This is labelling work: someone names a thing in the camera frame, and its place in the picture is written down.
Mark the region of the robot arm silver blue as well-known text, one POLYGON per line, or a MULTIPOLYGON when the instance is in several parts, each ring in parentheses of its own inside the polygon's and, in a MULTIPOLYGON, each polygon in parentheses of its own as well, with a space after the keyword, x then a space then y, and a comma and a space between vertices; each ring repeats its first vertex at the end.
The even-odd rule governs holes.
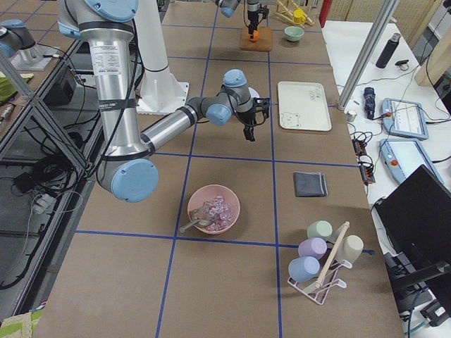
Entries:
MULTIPOLYGON (((215 0, 215 5, 221 10, 222 14, 230 18, 241 1, 238 0, 215 0)), ((261 20, 267 17, 268 9, 263 6, 260 1, 245 1, 244 9, 247 11, 248 23, 245 26, 248 29, 248 37, 252 42, 256 42, 259 39, 258 26, 261 20)))
POLYGON ((217 95, 195 97, 145 130, 138 126, 135 77, 166 48, 155 1, 60 1, 58 26, 65 36, 89 44, 106 146, 95 167, 100 186, 117 199, 143 201, 159 173, 150 156, 200 119, 218 126, 236 117, 253 140, 256 115, 270 101, 252 96, 245 74, 232 69, 217 95))

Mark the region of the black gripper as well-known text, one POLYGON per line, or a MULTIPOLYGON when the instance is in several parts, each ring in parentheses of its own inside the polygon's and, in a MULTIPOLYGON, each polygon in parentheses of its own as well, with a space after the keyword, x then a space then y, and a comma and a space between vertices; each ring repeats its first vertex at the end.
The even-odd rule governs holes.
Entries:
POLYGON ((247 19, 248 19, 248 33, 249 38, 254 37, 254 28, 259 24, 259 2, 247 2, 247 19))
POLYGON ((260 112, 261 109, 259 108, 251 108, 248 111, 242 113, 242 124, 244 125, 243 134, 247 141, 255 141, 253 126, 257 124, 257 114, 260 112))

